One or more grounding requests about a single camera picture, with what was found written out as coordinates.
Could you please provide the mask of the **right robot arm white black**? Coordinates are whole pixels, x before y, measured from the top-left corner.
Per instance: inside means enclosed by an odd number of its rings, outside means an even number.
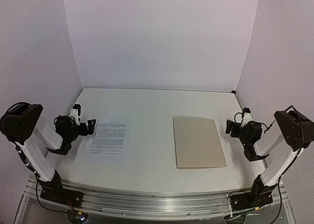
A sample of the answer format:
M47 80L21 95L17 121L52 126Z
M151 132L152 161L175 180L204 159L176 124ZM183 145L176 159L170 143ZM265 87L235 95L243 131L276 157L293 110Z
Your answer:
M234 211L256 209L273 202L272 192L302 152L314 141L314 123L294 106L276 111L274 120L266 125L254 121L249 108L244 108L241 121L226 121L226 134L239 139L246 159L250 162L266 159L277 147L284 150L259 174L249 192L228 197Z

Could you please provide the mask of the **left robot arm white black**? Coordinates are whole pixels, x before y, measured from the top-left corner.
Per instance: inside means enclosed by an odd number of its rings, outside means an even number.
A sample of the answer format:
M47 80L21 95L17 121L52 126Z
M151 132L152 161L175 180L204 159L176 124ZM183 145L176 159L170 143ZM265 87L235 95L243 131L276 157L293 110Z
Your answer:
M67 115L59 115L50 125L42 115L43 106L18 102L13 104L0 118L0 131L12 143L23 164L34 174L37 200L46 200L68 206L74 210L82 203L83 194L63 187L56 169L46 160L38 143L57 155L66 156L72 143L79 136L94 134L96 120L81 122L81 106L73 105Z

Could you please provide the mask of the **beige file folder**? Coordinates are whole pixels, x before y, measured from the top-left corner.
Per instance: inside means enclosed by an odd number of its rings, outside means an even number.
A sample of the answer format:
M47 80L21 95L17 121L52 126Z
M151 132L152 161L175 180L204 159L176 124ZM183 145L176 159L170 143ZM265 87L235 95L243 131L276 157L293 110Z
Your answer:
M174 140L178 169L226 168L215 121L203 117L174 117Z

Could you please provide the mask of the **printed paper sheet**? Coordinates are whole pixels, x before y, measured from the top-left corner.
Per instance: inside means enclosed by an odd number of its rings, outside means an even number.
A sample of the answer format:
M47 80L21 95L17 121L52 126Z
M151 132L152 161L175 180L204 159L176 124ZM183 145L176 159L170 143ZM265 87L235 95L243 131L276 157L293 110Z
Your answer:
M131 117L101 117L86 143L83 160L88 163L122 165L126 163Z

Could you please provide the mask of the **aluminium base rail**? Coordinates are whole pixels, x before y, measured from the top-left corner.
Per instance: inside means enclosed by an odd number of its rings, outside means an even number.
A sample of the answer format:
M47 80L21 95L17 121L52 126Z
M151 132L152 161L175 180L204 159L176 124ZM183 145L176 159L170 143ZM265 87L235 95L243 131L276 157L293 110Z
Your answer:
M62 181L64 188L82 193L78 210L105 217L131 220L199 220L237 211L230 192L146 193L99 188Z

